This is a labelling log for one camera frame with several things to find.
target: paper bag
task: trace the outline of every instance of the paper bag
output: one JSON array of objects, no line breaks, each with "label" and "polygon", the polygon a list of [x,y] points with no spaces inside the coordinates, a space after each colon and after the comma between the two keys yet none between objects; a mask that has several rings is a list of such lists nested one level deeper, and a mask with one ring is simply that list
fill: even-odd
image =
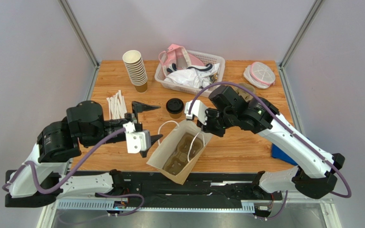
[{"label": "paper bag", "polygon": [[181,170],[180,173],[173,175],[163,169],[165,163],[169,159],[169,157],[173,154],[173,152],[177,148],[177,144],[180,142],[182,137],[188,133],[190,135],[196,135],[201,131],[199,127],[193,122],[188,120],[183,120],[179,123],[180,126],[176,126],[173,131],[162,141],[159,147],[153,152],[150,159],[146,164],[155,167],[158,171],[160,171],[164,176],[171,179],[177,184],[184,184],[191,170],[194,168],[198,158],[206,148],[207,144],[212,138],[211,133],[200,133],[197,138],[200,138],[202,141],[202,135],[204,136],[204,147],[195,153],[195,157],[193,157],[186,166]]}]

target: gray floor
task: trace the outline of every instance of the gray floor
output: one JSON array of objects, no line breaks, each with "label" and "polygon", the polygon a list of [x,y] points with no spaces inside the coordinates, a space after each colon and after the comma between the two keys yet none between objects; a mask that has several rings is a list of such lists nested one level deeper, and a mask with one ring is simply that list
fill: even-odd
[{"label": "gray floor", "polygon": [[[273,213],[281,205],[275,204]],[[104,215],[104,211],[58,211],[65,222],[80,222]],[[289,204],[279,217],[270,221],[254,219],[253,215],[240,213],[182,213],[137,212],[125,217],[105,217],[93,222],[71,226],[54,222],[54,228],[325,228],[319,204]]]}]

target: blue object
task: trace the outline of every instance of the blue object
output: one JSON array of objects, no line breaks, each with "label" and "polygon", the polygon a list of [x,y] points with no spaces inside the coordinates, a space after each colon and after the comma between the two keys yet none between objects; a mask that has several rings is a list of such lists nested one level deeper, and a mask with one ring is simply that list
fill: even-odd
[{"label": "blue object", "polygon": [[274,144],[271,147],[271,157],[281,159],[284,162],[288,162],[289,164],[292,165],[298,165],[292,158],[290,158],[286,153],[284,153],[280,148],[278,148]]}]

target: wooden table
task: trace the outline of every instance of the wooden table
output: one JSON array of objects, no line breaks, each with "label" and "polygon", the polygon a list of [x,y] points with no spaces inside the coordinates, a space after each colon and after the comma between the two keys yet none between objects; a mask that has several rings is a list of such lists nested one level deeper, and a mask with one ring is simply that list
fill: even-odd
[{"label": "wooden table", "polygon": [[[226,61],[226,68],[223,75],[224,81],[235,83],[247,82],[243,77],[244,69],[253,61]],[[276,83],[268,89],[256,89],[258,96],[264,97],[273,103],[286,119],[292,123],[289,107],[278,75],[274,61],[262,61],[267,64],[276,75]],[[98,78],[93,90],[92,100],[100,103],[104,110],[104,119],[108,119],[107,97],[115,95],[122,90],[125,96],[126,106],[129,112],[132,111],[131,102],[139,101],[149,105],[160,105],[162,108],[139,114],[139,121],[143,127],[152,135],[157,134],[159,126],[165,121],[171,120],[165,104],[173,97],[188,102],[194,95],[177,92],[163,88],[154,79],[154,73],[158,61],[145,61],[148,80],[148,90],[139,94],[131,84],[122,61],[103,61],[98,73]],[[208,107],[214,107],[208,98],[200,98]],[[164,137],[175,127],[168,123],[162,128]],[[84,164],[81,170],[103,170],[118,169],[122,171],[155,171],[156,169],[147,165],[146,162],[157,148],[154,145],[147,158],[141,158],[140,154],[128,154],[126,142],[107,144],[99,148]],[[82,149],[84,156],[87,149]],[[80,157],[74,158],[76,164]],[[291,168],[292,165],[271,157],[271,143],[264,138],[254,135],[252,132],[245,132],[238,127],[230,128],[223,138],[214,136],[206,147],[202,156],[196,163],[193,172],[258,172],[258,171],[281,171]]]}]

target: laundry basket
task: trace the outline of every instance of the laundry basket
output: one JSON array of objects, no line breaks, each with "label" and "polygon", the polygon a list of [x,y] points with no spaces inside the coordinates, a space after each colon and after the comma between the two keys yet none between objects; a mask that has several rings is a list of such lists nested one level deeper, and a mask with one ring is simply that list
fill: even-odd
[{"label": "laundry basket", "polygon": [[[220,56],[214,56],[214,55],[198,52],[198,51],[189,51],[189,50],[187,50],[187,52],[190,53],[191,55],[197,57],[198,59],[200,59],[204,64],[219,63],[220,65],[219,65],[219,73],[218,73],[218,80],[217,81],[218,82],[222,81],[223,72],[225,71],[225,59],[224,58],[222,58]],[[162,69],[161,64],[159,64],[159,66],[157,67],[156,74],[154,75],[154,78],[156,79],[156,81],[160,82],[164,88],[167,88],[167,89],[172,89],[172,90],[181,91],[181,92],[185,92],[185,93],[189,93],[189,94],[195,94],[195,95],[197,93],[199,93],[199,91],[201,90],[201,89],[197,89],[197,88],[192,88],[192,87],[188,87],[188,86],[179,85],[179,84],[175,84],[175,83],[172,83],[172,82],[164,81],[165,75],[163,73],[163,69]],[[205,92],[203,92],[201,94],[201,96],[209,97],[212,90],[216,89],[216,87],[218,87],[218,86],[215,86],[215,87],[212,87],[212,88],[206,90]]]}]

